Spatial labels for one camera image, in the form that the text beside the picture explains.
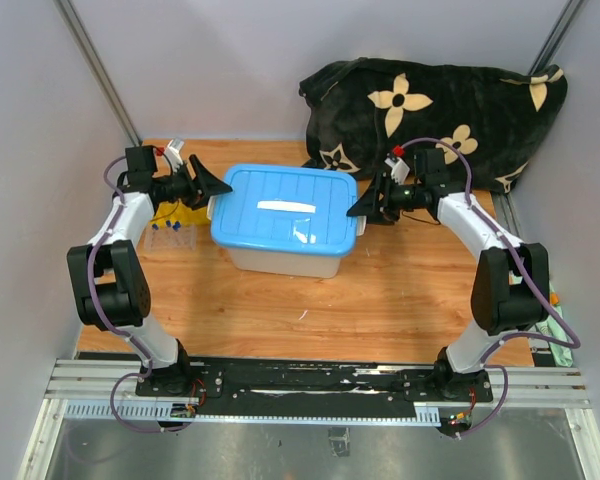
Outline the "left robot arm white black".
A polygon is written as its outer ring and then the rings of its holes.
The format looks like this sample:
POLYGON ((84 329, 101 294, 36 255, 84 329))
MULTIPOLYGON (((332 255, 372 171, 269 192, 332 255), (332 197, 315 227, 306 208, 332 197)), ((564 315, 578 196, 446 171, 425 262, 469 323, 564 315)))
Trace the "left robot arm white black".
POLYGON ((143 231, 161 205, 180 203, 205 208, 231 187, 192 155, 184 143, 128 147, 126 169, 116 180, 105 172, 112 207, 103 226, 84 245, 67 253, 76 309, 81 322, 107 331, 131 346, 141 360, 139 395, 184 396, 196 383, 182 343, 151 313, 151 294, 136 252, 143 231))

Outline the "clear plastic tube rack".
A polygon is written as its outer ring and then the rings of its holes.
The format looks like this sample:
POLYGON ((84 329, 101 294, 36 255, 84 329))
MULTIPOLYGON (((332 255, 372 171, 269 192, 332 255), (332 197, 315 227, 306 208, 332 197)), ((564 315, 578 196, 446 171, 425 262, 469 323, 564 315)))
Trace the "clear plastic tube rack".
POLYGON ((154 232, 150 225, 144 234, 143 247, 146 251, 163 251, 167 249, 189 249, 194 250, 197 240, 197 228, 195 225, 181 226, 176 233, 172 228, 159 228, 154 232))

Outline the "blue plastic tray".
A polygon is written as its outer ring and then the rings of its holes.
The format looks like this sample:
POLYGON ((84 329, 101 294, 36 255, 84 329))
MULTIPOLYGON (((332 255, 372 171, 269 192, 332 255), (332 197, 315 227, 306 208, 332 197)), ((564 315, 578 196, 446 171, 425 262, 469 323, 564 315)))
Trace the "blue plastic tray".
POLYGON ((224 248, 344 257, 354 248, 357 201, 348 174, 301 167, 238 164, 231 191, 214 201, 211 237, 224 248))

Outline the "white plastic bin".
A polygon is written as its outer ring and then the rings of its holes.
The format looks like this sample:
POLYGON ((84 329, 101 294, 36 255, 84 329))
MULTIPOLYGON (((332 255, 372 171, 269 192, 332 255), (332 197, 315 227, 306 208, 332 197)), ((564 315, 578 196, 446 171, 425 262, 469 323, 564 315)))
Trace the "white plastic bin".
POLYGON ((214 198, 207 216, 212 240, 241 270, 332 278, 365 232, 364 217, 346 215, 350 206, 329 194, 291 200, 234 192, 214 198))

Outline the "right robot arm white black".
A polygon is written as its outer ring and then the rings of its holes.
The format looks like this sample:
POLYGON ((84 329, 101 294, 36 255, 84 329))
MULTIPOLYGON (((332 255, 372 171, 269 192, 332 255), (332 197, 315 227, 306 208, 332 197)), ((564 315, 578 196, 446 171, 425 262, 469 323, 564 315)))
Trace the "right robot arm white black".
POLYGON ((497 224, 468 186, 451 179, 440 149, 415 153, 411 184, 404 181, 400 152, 391 152, 347 214, 367 224, 393 225, 401 213, 424 209, 476 259, 471 321, 440 351, 430 374, 404 383, 406 397, 463 398, 486 381, 484 366, 492 353, 514 338, 534 337, 533 326, 547 318, 548 253, 541 244, 525 243, 497 224))

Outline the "yellow test tube rack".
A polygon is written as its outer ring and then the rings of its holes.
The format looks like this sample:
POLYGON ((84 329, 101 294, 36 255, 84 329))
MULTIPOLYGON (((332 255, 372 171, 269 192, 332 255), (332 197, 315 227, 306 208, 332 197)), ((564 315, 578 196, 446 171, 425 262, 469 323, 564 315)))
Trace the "yellow test tube rack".
POLYGON ((192 210, 181 201, 175 203, 161 203, 154 217, 149 221, 149 224, 151 226, 157 224, 159 228, 163 228, 166 227, 166 220, 170 220, 172 226, 175 223, 180 223, 181 226, 204 226, 210 223, 207 218, 207 210, 205 207, 198 210, 192 210))

